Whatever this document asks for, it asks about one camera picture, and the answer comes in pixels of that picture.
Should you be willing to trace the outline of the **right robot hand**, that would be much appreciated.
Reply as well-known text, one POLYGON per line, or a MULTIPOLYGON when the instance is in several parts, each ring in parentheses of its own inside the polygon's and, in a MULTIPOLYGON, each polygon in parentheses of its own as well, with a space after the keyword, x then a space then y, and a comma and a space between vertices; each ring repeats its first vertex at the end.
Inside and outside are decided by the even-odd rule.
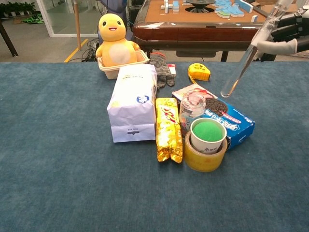
POLYGON ((258 54, 291 55, 309 49, 309 6, 285 15, 271 33, 272 41, 258 42, 258 54))

